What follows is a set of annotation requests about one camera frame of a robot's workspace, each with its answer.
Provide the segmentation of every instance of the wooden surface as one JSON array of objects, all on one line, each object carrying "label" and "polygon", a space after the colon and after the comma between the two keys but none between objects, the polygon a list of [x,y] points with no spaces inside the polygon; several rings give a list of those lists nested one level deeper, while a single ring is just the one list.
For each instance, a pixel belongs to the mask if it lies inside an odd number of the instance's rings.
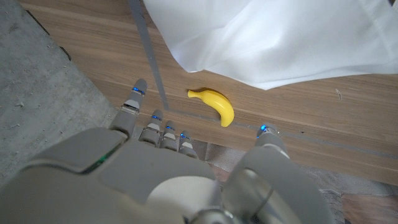
[{"label": "wooden surface", "polygon": [[352,224],[398,223],[398,196],[344,194],[344,218]]},{"label": "wooden surface", "polygon": [[[153,110],[164,109],[127,1],[20,2],[115,106],[145,78],[149,91],[140,124]],[[272,123],[295,162],[398,185],[398,76],[359,75],[259,90],[210,72],[185,72],[144,17],[170,107],[163,110],[165,119],[176,121],[177,131],[248,150],[256,128]],[[187,98],[188,89],[203,87],[230,100],[236,115],[231,126],[222,128],[215,110]]]}]

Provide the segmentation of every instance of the robotic hand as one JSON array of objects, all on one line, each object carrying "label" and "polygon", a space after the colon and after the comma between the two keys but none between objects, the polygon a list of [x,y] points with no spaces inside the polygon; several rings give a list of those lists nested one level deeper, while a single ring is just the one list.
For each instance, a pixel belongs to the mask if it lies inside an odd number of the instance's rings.
[{"label": "robotic hand", "polygon": [[0,190],[0,223],[333,223],[311,180],[290,161],[275,127],[221,190],[156,110],[132,132],[147,85],[138,80],[109,129],[83,131],[36,155]]}]

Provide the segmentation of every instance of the gray floor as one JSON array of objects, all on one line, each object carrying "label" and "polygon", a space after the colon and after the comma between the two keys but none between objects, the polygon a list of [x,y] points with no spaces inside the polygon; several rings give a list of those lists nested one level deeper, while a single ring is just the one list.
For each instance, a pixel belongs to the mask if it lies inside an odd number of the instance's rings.
[{"label": "gray floor", "polygon": [[[15,1],[0,0],[0,185],[34,154],[116,114],[43,29]],[[194,142],[200,159],[231,171],[243,151]],[[398,187],[301,166],[320,188],[398,194]]]}]

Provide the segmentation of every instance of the yellow banana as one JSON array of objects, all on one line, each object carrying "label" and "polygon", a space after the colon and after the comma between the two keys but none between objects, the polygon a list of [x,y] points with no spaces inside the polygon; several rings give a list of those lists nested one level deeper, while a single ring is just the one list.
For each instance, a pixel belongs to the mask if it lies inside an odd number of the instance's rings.
[{"label": "yellow banana", "polygon": [[227,127],[234,120],[234,109],[232,108],[231,103],[227,98],[225,98],[225,96],[217,93],[216,91],[205,90],[201,92],[194,92],[189,90],[188,97],[200,98],[204,103],[217,110],[221,116],[222,127]]}]

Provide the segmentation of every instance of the blue led light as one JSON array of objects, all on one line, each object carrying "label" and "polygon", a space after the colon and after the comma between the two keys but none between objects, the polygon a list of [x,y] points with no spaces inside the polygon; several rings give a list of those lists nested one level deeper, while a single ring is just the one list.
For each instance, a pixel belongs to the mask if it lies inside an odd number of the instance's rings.
[{"label": "blue led light", "polygon": [[144,91],[139,90],[137,87],[134,87],[133,90],[134,90],[134,91],[138,91],[138,92],[140,92],[140,93],[142,93],[142,94],[145,94]]},{"label": "blue led light", "polygon": [[162,119],[158,116],[152,115],[152,118],[158,119],[159,121],[162,121]]},{"label": "blue led light", "polygon": [[184,133],[181,133],[180,135],[181,135],[181,138],[187,138],[187,137],[184,135]]}]

